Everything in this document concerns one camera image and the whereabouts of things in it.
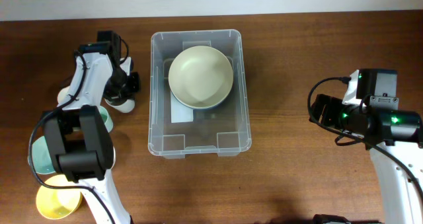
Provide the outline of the cream bowl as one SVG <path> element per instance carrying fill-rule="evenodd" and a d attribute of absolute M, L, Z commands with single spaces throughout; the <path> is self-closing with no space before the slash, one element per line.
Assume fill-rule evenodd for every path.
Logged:
<path fill-rule="evenodd" d="M 232 85 L 170 85 L 176 99 L 193 109 L 218 106 L 229 96 L 232 88 Z"/>
<path fill-rule="evenodd" d="M 229 59 L 209 46 L 194 46 L 179 53 L 169 69 L 170 85 L 233 85 Z"/>

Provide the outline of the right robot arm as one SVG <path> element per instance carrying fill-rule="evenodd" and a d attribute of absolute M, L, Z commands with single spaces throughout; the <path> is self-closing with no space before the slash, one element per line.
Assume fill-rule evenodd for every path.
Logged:
<path fill-rule="evenodd" d="M 325 94 L 307 102 L 310 121 L 348 145 L 363 143 L 375 167 L 386 223 L 422 222 L 422 119 L 397 110 L 397 98 L 367 94 L 354 102 Z"/>

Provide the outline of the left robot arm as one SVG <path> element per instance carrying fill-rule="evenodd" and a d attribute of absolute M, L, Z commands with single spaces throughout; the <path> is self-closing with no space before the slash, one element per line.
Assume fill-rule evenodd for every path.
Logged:
<path fill-rule="evenodd" d="M 100 104 L 106 99 L 122 113 L 132 111 L 137 73 L 119 52 L 79 49 L 74 56 L 67 94 L 41 121 L 52 164 L 68 190 L 82 193 L 97 223 L 132 223 L 113 181 L 116 152 Z"/>

